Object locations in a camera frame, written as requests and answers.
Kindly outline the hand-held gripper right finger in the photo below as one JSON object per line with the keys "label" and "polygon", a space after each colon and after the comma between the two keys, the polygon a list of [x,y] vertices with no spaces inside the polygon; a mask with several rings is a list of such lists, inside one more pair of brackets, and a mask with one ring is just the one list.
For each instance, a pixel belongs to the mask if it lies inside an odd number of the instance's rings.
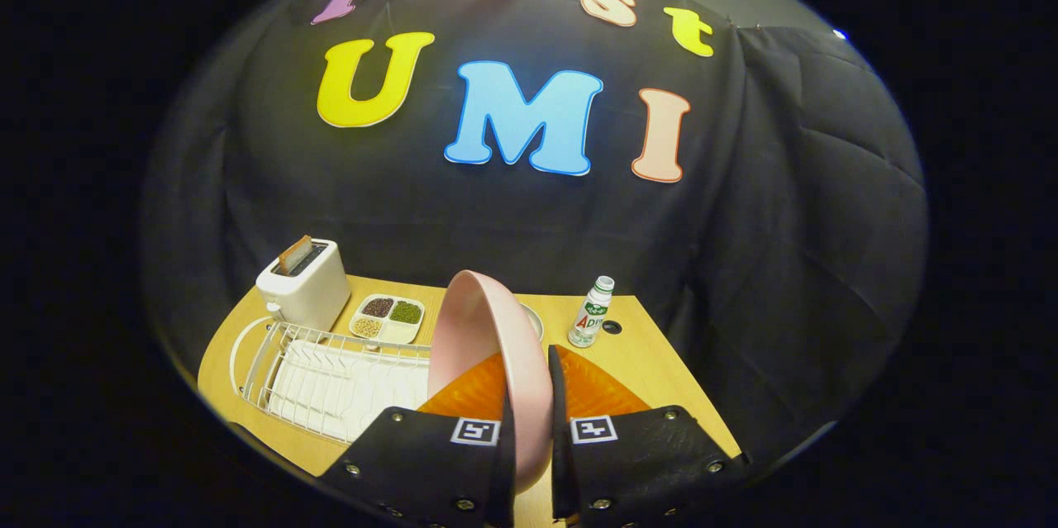
{"label": "hand-held gripper right finger", "polygon": [[751,479],[680,405],[651,405],[552,345],[552,516],[570,527],[700,527]]}

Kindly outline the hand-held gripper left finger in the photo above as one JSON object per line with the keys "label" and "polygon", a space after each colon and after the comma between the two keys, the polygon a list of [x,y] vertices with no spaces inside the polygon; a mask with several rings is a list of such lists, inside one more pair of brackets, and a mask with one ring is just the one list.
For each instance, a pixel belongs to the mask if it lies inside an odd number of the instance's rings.
{"label": "hand-held gripper left finger", "polygon": [[423,407],[387,407],[322,473],[344,497],[399,527],[511,527],[517,438],[500,354]]}

